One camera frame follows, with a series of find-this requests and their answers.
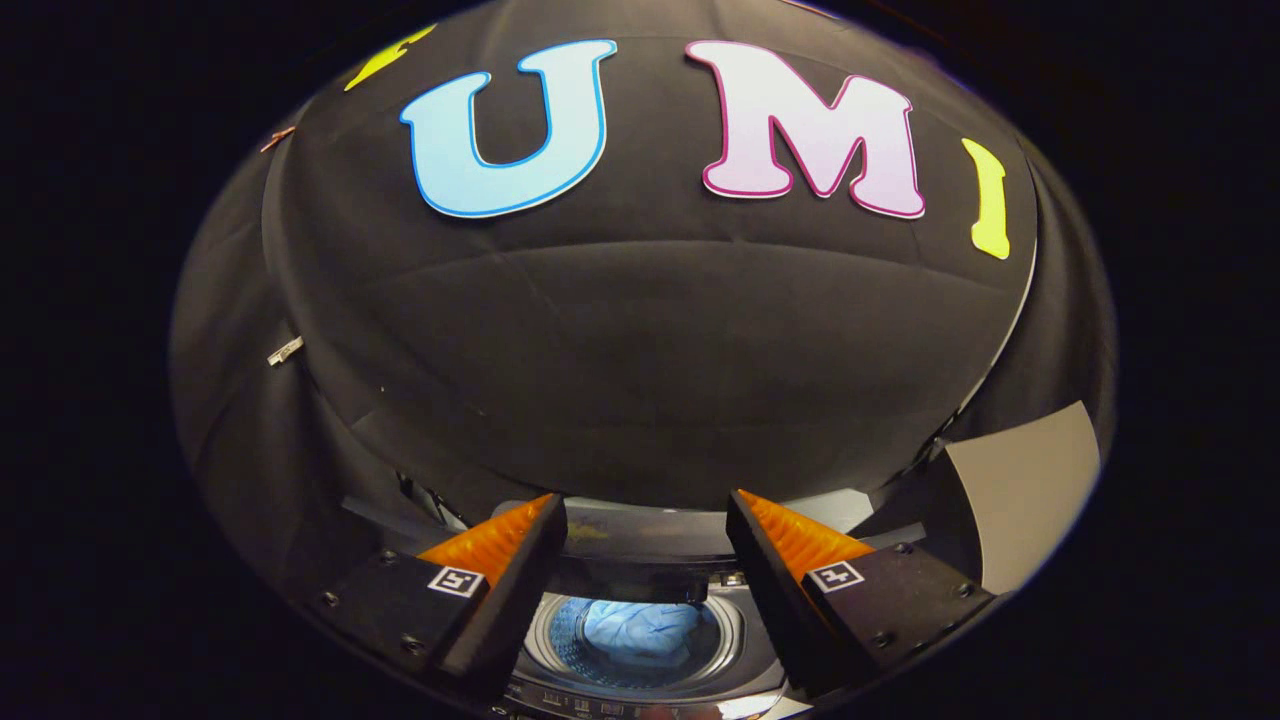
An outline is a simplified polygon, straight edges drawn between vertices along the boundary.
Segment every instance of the yellow cutout letter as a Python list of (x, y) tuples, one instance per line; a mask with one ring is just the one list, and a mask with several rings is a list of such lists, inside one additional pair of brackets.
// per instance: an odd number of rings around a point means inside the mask
[(1005, 231), (1005, 167), (989, 150), (960, 138), (978, 169), (978, 222), (973, 224), (973, 245), (978, 250), (1005, 260), (1009, 258), (1009, 236)]
[(369, 76), (376, 73), (378, 70), (398, 60), (399, 56), (408, 50), (407, 47), (404, 47), (406, 45), (411, 45), (413, 42), (417, 42), (419, 40), (422, 40), (424, 37), (426, 37), (426, 33), (431, 32), (433, 29), (435, 29), (435, 26), (431, 26), (426, 29), (420, 29), (413, 35), (406, 37), (404, 40), (401, 40), (396, 45), (392, 45), (387, 50), (383, 50), (381, 53), (370, 58), (369, 61), (365, 63), (365, 67), (361, 68), (360, 74), (357, 74), (355, 79), (347, 83), (347, 87), (343, 90), (343, 92), (347, 92), (352, 87), (356, 87), (361, 82), (365, 82), (365, 79), (369, 78)]

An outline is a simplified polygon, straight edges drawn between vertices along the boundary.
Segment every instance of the black background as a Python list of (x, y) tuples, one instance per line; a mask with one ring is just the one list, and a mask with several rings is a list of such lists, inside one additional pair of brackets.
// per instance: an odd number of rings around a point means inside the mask
[[(31, 161), (12, 174), (19, 332), (8, 350), (36, 368), (15, 361), (12, 375), (24, 430), (10, 436), (19, 607), (5, 671), (22, 692), (5, 716), (448, 715), (314, 633), (225, 546), (178, 455), (165, 340), (189, 238), (239, 158), (321, 82), (461, 5), (15, 13), (9, 132)], [(892, 5), (940, 37), (872, 4), (836, 9), (954, 68), (1041, 146), (1092, 218), (1120, 316), (1120, 430), (1041, 575), (856, 716), (1275, 716), (1258, 577), (1271, 564), (1249, 497), (1272, 473), (1222, 441), (1266, 428), (1267, 386), (1244, 382), (1266, 359), (1252, 340), (1266, 322), (1245, 301), (1275, 233), (1262, 195), (1275, 183), (1261, 172), (1274, 132), (1260, 113), (1277, 12)], [(1219, 539), (1228, 550), (1211, 550)]]

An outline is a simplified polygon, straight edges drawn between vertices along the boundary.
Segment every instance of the black fabric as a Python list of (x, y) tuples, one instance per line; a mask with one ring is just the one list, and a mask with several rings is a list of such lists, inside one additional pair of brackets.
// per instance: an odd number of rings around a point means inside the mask
[[(173, 319), (179, 436), (210, 509), (273, 587), (310, 592), (376, 544), (412, 544), (340, 507), (349, 496), (421, 514), (396, 470), (474, 520), (544, 489), (704, 509), (735, 487), (778, 501), (874, 489), (986, 373), (1036, 236), (1021, 320), (946, 437), (1083, 398), (1106, 452), (1106, 277), (1061, 178), (996, 113), (882, 40), (773, 0), (566, 5), (556, 24), (536, 3), (485, 5), (352, 92), (358, 68), (335, 78), (210, 210)], [(609, 140), (595, 170), (494, 219), (426, 206), (403, 104), (490, 72), (481, 150), (518, 159), (545, 124), (516, 61), (585, 37), (620, 49), (602, 63)], [(803, 182), (769, 201), (708, 192), (718, 99), (684, 46), (717, 37), (778, 51), (828, 100), (850, 73), (906, 94), (925, 217), (854, 205), (861, 154), (827, 200)], [(1007, 261), (969, 241), (977, 183), (960, 137), (1006, 159)], [(788, 151), (778, 160), (800, 177)], [(296, 334), (306, 346), (269, 368)]]
[[(961, 441), (1014, 428), (1083, 401), (1103, 461), (1116, 432), (1116, 311), (1096, 240), (1048, 160), (1021, 140), (1039, 202), (1036, 281), (1009, 345), (943, 433)], [(1102, 238), (1125, 242), (1130, 238)]]
[[(740, 486), (778, 500), (879, 487), (986, 374), (1016, 315), (1036, 200), (1014, 131), (916, 59), (796, 8), (568, 5), (554, 24), (521, 1), (449, 18), (351, 92), (328, 87), (276, 150), (265, 251), (317, 387), (385, 461), (430, 475), (456, 457), (530, 488), (699, 509)], [(596, 36), (618, 54), (602, 63), (609, 140), (591, 174), (499, 218), (426, 206), (403, 105), (490, 72), (481, 152), (520, 159), (545, 123), (516, 63)], [(828, 100), (855, 73), (911, 97), (925, 217), (803, 183), (769, 201), (701, 187), (721, 109), (684, 49), (717, 37), (778, 51)], [(961, 137), (1018, 160), (1006, 261), (969, 242)]]

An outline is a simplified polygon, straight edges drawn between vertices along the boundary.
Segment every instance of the metal clip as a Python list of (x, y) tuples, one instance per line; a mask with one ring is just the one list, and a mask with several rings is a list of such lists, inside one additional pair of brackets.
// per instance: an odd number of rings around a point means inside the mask
[(274, 368), (280, 363), (288, 360), (289, 355), (297, 352), (300, 347), (302, 347), (302, 336), (291, 340), (289, 342), (284, 343), (284, 347), (273, 352), (271, 356), (266, 359), (266, 364)]

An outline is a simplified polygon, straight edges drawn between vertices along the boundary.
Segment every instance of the screw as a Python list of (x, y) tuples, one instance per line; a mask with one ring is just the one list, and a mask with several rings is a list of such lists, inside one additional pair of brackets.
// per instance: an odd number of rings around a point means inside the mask
[(426, 646), (413, 635), (401, 635), (401, 650), (410, 655), (422, 655)]

